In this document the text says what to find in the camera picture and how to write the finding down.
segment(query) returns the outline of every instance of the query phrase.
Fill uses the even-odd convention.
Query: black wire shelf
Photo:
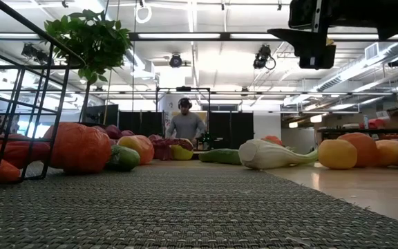
[[[75,52],[67,48],[65,45],[57,41],[55,38],[51,37],[49,34],[47,34],[41,28],[34,25],[32,22],[28,21],[25,17],[23,17],[18,12],[7,6],[1,0],[0,0],[0,10],[4,11],[7,15],[10,15],[19,23],[29,28],[31,31],[39,35],[44,41],[47,41],[49,44],[48,59],[47,63],[44,65],[23,65],[3,55],[0,55],[0,60],[6,62],[7,64],[7,65],[0,65],[0,71],[17,70],[17,76],[14,81],[13,88],[0,90],[0,93],[4,92],[7,95],[10,95],[10,98],[3,98],[0,96],[0,101],[7,103],[6,111],[2,111],[0,109],[0,116],[2,117],[2,122],[0,123],[0,142],[1,142],[0,167],[9,141],[29,142],[28,153],[21,170],[21,176],[15,182],[11,182],[8,184],[21,183],[26,179],[32,179],[32,180],[44,179],[47,175],[48,166],[50,164],[51,156],[53,153],[53,146],[55,144],[57,128],[63,110],[64,98],[66,96],[68,75],[70,69],[82,68],[85,66],[85,62]],[[53,48],[59,48],[60,50],[66,53],[68,61],[68,64],[66,66],[53,65]],[[62,82],[50,78],[50,73],[52,70],[65,70],[64,79]],[[36,89],[26,89],[26,87],[31,87],[31,86],[23,86],[24,75],[26,74],[26,72],[33,73],[39,76],[39,83]],[[60,85],[60,89],[59,90],[48,89],[51,82]],[[33,104],[21,102],[20,101],[21,93],[35,94],[35,100]],[[44,107],[44,101],[47,93],[56,93],[56,95],[59,95],[59,104],[56,109],[48,109]],[[28,107],[30,109],[26,111],[19,111],[17,110],[17,107]],[[32,129],[33,132],[31,138],[9,137],[10,131],[13,128],[12,127],[13,121],[16,120],[15,117],[19,116],[29,117],[28,126],[23,135],[27,136],[29,134],[29,131],[31,132]],[[41,116],[55,116],[52,136],[49,139],[35,138]],[[26,177],[27,168],[29,166],[30,159],[32,158],[32,148],[35,142],[47,142],[48,145],[50,146],[50,150],[48,152],[47,159],[43,162],[44,166],[42,168],[40,175]]]

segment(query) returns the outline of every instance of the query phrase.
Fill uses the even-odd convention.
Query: floor
[[[184,162],[160,162],[157,165],[179,167]],[[240,167],[218,165],[219,167]],[[193,160],[188,167],[216,167]],[[398,169],[331,170],[320,164],[269,169],[269,174],[303,184],[373,212],[398,220]]]

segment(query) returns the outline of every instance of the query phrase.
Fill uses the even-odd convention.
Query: gray carpet
[[[160,247],[398,248],[398,221],[243,167],[0,187],[0,248]]]

